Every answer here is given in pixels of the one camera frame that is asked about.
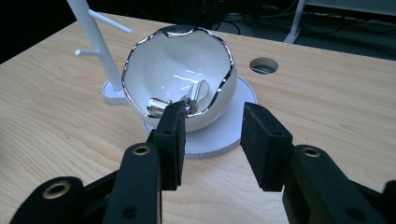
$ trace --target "bowl rim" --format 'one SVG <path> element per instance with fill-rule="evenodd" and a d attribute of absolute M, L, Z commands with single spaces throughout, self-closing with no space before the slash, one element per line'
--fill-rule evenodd
<path fill-rule="evenodd" d="M 125 62 L 125 65 L 122 69 L 122 76 L 121 76 L 121 84 L 122 84 L 122 89 L 125 93 L 125 96 L 127 97 L 127 99 L 134 105 L 134 107 L 140 112 L 140 114 L 142 114 L 144 117 L 147 118 L 152 118 L 152 119 L 159 119 L 160 117 L 153 117 L 152 115 L 150 115 L 149 113 L 146 113 L 143 108 L 141 108 L 137 102 L 134 100 L 134 97 L 132 97 L 131 93 L 129 93 L 128 88 L 126 86 L 125 83 L 125 78 L 127 76 L 127 69 L 128 69 L 128 65 L 129 65 L 129 61 L 131 61 L 131 57 L 134 54 L 134 51 L 141 46 L 142 44 L 148 42 L 150 39 L 152 39 L 154 36 L 156 35 L 160 35 L 163 34 L 167 37 L 179 37 L 179 36 L 184 36 L 184 35 L 190 35 L 193 32 L 196 31 L 202 31 L 207 33 L 208 35 L 210 35 L 211 37 L 214 37 L 215 39 L 217 39 L 220 44 L 222 44 L 222 46 L 226 49 L 229 60 L 230 60 L 230 68 L 227 72 L 227 75 L 224 76 L 223 80 L 220 82 L 219 86 L 217 87 L 217 90 L 215 92 L 215 95 L 213 96 L 211 102 L 209 103 L 208 107 L 205 108 L 202 111 L 196 112 L 194 114 L 186 114 L 186 118 L 193 118 L 199 115 L 204 114 L 205 112 L 207 112 L 212 105 L 216 102 L 217 98 L 219 97 L 219 94 L 221 92 L 222 87 L 225 85 L 225 83 L 230 79 L 230 77 L 232 76 L 235 66 L 234 66 L 234 60 L 233 60 L 233 55 L 231 54 L 230 48 L 228 47 L 228 45 L 225 43 L 225 41 L 220 38 L 218 35 L 212 33 L 211 31 L 203 28 L 203 27 L 196 27 L 196 26 L 191 26 L 191 25 L 170 25 L 170 26 L 166 26 L 163 27 L 161 29 L 159 29 L 158 31 L 156 31 L 154 34 L 149 35 L 148 37 L 142 39 L 141 41 L 137 42 L 131 49 L 131 52 L 129 53 L 129 56 Z"/>

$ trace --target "stand base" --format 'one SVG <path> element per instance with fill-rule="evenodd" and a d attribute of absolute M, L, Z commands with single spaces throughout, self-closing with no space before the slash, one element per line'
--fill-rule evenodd
<path fill-rule="evenodd" d="M 111 105 L 126 105 L 125 94 L 123 90 L 114 91 L 110 81 L 107 81 L 102 88 L 102 94 L 105 96 L 106 102 Z"/>

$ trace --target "white rod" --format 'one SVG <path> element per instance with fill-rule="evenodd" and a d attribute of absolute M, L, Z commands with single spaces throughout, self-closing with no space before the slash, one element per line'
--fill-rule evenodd
<path fill-rule="evenodd" d="M 99 52 L 99 51 L 92 51 L 92 50 L 85 50 L 85 49 L 77 49 L 75 53 L 76 53 L 77 56 L 81 56 L 81 55 L 84 55 L 84 56 L 95 56 L 95 57 L 101 57 L 102 56 L 102 53 Z"/>
<path fill-rule="evenodd" d="M 102 33 L 99 30 L 98 24 L 93 19 L 88 10 L 90 7 L 86 0 L 67 0 L 67 3 L 72 8 L 82 30 L 90 41 L 93 51 L 101 52 L 102 57 L 99 57 L 100 63 L 102 64 L 107 78 L 113 86 L 114 91 L 121 91 L 121 76 L 111 57 L 110 51 L 107 48 L 106 42 L 103 39 Z"/>
<path fill-rule="evenodd" d="M 132 32 L 132 30 L 129 29 L 128 27 L 123 26 L 123 25 L 117 23 L 116 21 L 113 21 L 113 20 L 109 19 L 108 17 L 102 16 L 101 14 L 99 14 L 99 13 L 97 13 L 97 12 L 91 10 L 91 9 L 88 10 L 88 13 L 90 14 L 91 17 L 93 17 L 93 18 L 95 18 L 95 19 L 97 19 L 99 21 L 102 21 L 102 22 L 104 22 L 104 23 L 106 23 L 106 24 L 108 24 L 108 25 L 110 25 L 110 26 L 112 26 L 112 27 L 114 27 L 116 29 L 119 29 L 119 30 L 121 30 L 121 31 L 123 31 L 123 32 L 125 32 L 127 34 Z"/>

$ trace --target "white stand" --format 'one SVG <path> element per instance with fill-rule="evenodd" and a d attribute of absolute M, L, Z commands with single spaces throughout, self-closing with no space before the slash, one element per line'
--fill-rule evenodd
<path fill-rule="evenodd" d="M 93 47 L 93 50 L 77 49 L 76 55 L 98 57 L 109 80 L 102 88 L 102 93 L 105 96 L 106 101 L 113 105 L 126 104 L 125 97 L 122 92 L 119 70 L 111 57 L 110 51 L 108 50 L 95 19 L 128 34 L 131 33 L 131 29 L 90 10 L 86 0 L 67 0 L 67 3 L 72 8 L 82 30 Z"/>

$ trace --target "wooden table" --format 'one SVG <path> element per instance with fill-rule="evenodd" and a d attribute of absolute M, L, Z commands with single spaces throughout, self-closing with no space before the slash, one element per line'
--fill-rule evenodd
<path fill-rule="evenodd" d="M 164 23 L 120 16 L 131 35 L 100 24 L 117 67 Z M 396 178 L 396 62 L 218 33 L 239 76 L 294 135 L 327 151 L 346 175 L 381 191 Z M 128 105 L 108 105 L 106 75 L 77 23 L 0 65 L 0 221 L 9 222 L 41 183 L 60 175 L 84 184 L 117 170 L 125 148 L 145 142 Z M 279 69 L 264 76 L 251 60 Z M 241 147 L 185 161 L 182 186 L 163 194 L 164 223 L 287 223 L 281 193 L 262 192 Z"/>

